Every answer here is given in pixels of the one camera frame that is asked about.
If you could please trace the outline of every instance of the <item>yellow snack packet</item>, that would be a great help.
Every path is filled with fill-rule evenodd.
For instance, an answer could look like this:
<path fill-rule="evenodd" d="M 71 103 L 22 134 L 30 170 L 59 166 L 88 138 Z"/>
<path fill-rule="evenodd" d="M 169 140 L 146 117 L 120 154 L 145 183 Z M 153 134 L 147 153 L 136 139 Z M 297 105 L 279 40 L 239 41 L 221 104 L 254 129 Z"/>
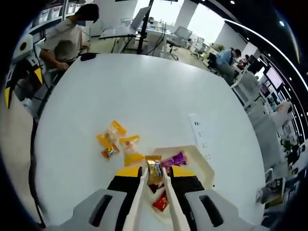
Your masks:
<path fill-rule="evenodd" d="M 136 142 L 140 136 L 132 136 L 119 139 L 120 144 L 124 147 L 124 166 L 130 166 L 144 159 L 136 149 Z"/>
<path fill-rule="evenodd" d="M 159 183 L 163 179 L 163 168 L 161 161 L 161 155 L 145 156 L 145 162 L 149 169 L 148 185 Z"/>
<path fill-rule="evenodd" d="M 126 134 L 126 130 L 117 122 L 112 121 L 105 133 L 98 134 L 96 138 L 105 148 L 111 149 L 115 141 Z"/>

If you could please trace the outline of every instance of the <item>purple snack wrapper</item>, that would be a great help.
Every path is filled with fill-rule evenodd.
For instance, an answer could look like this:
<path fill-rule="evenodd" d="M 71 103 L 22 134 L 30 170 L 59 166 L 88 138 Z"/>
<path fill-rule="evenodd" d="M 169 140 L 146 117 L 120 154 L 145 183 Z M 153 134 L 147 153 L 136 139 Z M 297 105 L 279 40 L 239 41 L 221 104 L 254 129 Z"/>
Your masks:
<path fill-rule="evenodd" d="M 174 161 L 174 165 L 186 165 L 186 156 L 184 156 L 183 152 L 172 157 Z"/>
<path fill-rule="evenodd" d="M 171 165 L 186 165 L 186 156 L 183 154 L 183 152 L 180 152 L 179 154 L 167 159 L 163 160 L 162 167 L 166 169 L 166 172 L 169 172 L 169 168 Z"/>

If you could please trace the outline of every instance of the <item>gold snack packet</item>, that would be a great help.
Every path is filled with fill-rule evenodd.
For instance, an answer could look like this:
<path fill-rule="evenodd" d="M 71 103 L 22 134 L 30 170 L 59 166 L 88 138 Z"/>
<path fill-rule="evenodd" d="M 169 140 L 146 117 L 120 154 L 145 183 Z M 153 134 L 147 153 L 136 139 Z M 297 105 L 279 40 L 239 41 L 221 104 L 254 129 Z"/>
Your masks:
<path fill-rule="evenodd" d="M 148 166 L 149 178 L 148 185 L 159 183 L 163 179 L 162 156 L 146 155 L 145 162 Z"/>
<path fill-rule="evenodd" d="M 112 145 L 111 148 L 106 148 L 104 151 L 101 152 L 101 154 L 103 155 L 103 157 L 105 157 L 106 159 L 109 160 L 109 158 L 116 153 L 119 153 L 119 149 L 117 148 L 117 146 L 115 144 Z"/>

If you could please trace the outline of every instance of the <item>black pole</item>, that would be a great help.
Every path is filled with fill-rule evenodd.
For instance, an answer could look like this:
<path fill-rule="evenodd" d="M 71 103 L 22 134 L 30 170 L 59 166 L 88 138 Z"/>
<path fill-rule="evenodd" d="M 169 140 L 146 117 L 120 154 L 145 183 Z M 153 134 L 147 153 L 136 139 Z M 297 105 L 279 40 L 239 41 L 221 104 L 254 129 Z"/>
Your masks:
<path fill-rule="evenodd" d="M 150 0 L 150 2 L 149 2 L 150 9 L 149 9 L 149 11 L 145 14 L 145 17 L 144 17 L 142 29 L 141 29 L 141 32 L 140 32 L 140 36 L 141 36 L 141 37 L 140 37 L 140 40 L 139 40 L 139 43 L 138 43 L 137 54 L 141 54 L 141 51 L 142 51 L 143 40 L 144 40 L 144 38 L 145 38 L 145 36 L 146 36 L 145 30 L 146 30 L 146 27 L 147 27 L 147 25 L 148 25 L 149 16 L 150 16 L 150 11 L 151 11 L 153 2 L 154 2 L 154 0 Z"/>

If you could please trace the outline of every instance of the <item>red snack packet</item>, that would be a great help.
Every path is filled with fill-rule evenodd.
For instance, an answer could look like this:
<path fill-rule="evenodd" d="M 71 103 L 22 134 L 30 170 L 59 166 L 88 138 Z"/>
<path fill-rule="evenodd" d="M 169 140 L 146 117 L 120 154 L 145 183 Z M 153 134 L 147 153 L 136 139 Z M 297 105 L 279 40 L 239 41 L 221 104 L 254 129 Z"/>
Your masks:
<path fill-rule="evenodd" d="M 167 199 L 167 193 L 166 191 L 161 194 L 161 196 L 155 201 L 152 206 L 157 208 L 159 211 L 163 212 L 164 209 L 167 207 L 169 204 L 168 199 Z"/>

